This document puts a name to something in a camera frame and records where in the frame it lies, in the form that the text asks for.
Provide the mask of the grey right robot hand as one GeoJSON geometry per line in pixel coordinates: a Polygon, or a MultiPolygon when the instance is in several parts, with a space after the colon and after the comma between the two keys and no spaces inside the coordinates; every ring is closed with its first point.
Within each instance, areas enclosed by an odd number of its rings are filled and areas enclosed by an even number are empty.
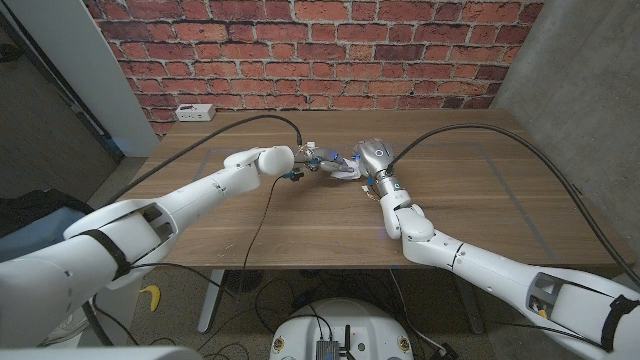
{"type": "Polygon", "coordinates": [[[360,141],[355,145],[353,155],[361,174],[377,188],[380,197],[403,189],[393,171],[388,170],[395,160],[390,143],[379,138],[360,141]]]}

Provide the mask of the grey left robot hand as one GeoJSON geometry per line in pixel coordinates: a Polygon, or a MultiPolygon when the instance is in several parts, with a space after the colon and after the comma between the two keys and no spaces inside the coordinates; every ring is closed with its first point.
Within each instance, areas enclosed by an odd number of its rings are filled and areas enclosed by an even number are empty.
{"type": "Polygon", "coordinates": [[[323,171],[341,180],[356,180],[361,177],[357,161],[344,159],[331,148],[305,148],[294,156],[294,164],[312,172],[323,171]]]}

